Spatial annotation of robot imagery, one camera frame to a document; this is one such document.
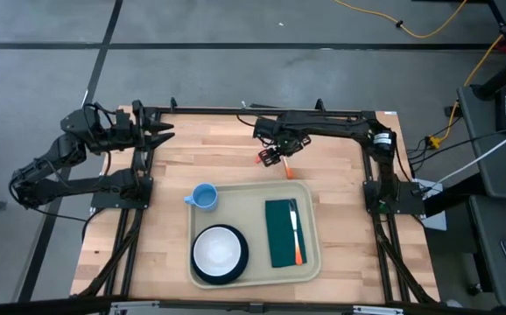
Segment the tray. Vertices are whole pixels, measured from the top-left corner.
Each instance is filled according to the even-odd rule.
[[[313,279],[321,269],[320,245],[317,239],[312,195],[300,181],[285,180],[240,185],[217,185],[218,208],[206,213],[189,207],[189,253],[198,234],[214,224],[228,224],[237,228],[249,245],[249,262],[234,282],[212,285],[200,279],[191,267],[187,270],[191,281],[202,289],[220,289],[261,284],[285,284]],[[307,263],[301,266],[272,268],[269,238],[264,215],[266,200],[295,198],[299,221],[304,234]]]

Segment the wooden table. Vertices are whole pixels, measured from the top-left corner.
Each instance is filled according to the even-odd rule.
[[[407,156],[397,114],[376,112],[397,133],[405,170]],[[254,117],[245,116],[254,122]],[[360,145],[351,139],[312,136],[312,143],[290,157],[296,179],[309,186],[319,234],[322,268],[306,283],[201,290],[187,275],[189,240],[183,197],[202,182],[232,184],[285,179],[282,164],[255,164],[263,149],[252,128],[234,115],[162,115],[175,137],[156,149],[153,195],[145,210],[130,286],[131,298],[282,303],[383,303],[376,238],[362,193]],[[132,151],[112,152],[111,172],[129,167]],[[404,176],[397,172],[400,179]],[[111,256],[119,210],[105,210],[88,226],[72,293],[85,289]],[[423,228],[410,215],[397,215],[404,262],[426,292],[439,300]],[[124,262],[117,269],[114,293],[121,287]],[[389,262],[395,299],[397,274]]]

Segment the green napkin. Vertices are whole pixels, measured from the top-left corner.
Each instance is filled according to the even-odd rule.
[[[306,263],[306,246],[302,225],[299,221],[298,204],[295,199],[269,200],[264,202],[264,213],[267,220],[269,250],[271,251],[272,268],[292,266],[296,264],[296,245],[294,230],[290,217],[290,206],[298,217],[298,242],[302,254],[302,263]]]

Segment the gray floor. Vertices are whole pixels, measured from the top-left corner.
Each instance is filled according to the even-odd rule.
[[[0,0],[0,41],[101,42],[113,3]],[[433,30],[456,7],[410,0],[368,0],[363,5],[402,18],[418,33]],[[506,18],[506,1],[499,5]],[[470,4],[426,42],[488,43],[496,36],[488,8]],[[352,12],[331,0],[125,0],[113,42],[418,41],[379,17]],[[0,51],[0,198],[11,199],[11,173],[45,152],[60,133],[59,120],[80,106],[96,55],[95,50]],[[95,99],[113,109],[134,99],[166,105],[172,96],[180,106],[237,107],[245,100],[287,108],[311,108],[322,98],[330,109],[396,110],[405,142],[412,147],[446,125],[442,108],[453,103],[455,89],[481,56],[482,52],[109,51]],[[506,56],[491,56],[475,82],[505,63]],[[446,143],[464,139],[467,132],[459,123]],[[470,147],[461,146],[429,160],[418,175],[439,179],[472,157]],[[74,169],[72,177],[93,176],[100,165],[99,158],[92,158]],[[88,203],[89,197],[65,199],[60,213],[85,218]],[[13,202],[0,212],[0,303],[15,297],[40,220],[38,213]],[[68,295],[80,245],[81,224],[58,220],[34,299]],[[488,297],[465,294],[465,285],[474,277],[466,257],[435,248],[431,252],[443,299],[491,307]]]

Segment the bowl on plate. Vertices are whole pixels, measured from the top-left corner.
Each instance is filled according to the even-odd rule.
[[[229,284],[245,270],[249,260],[247,242],[235,227],[217,224],[200,232],[191,248],[191,265],[209,284]]]

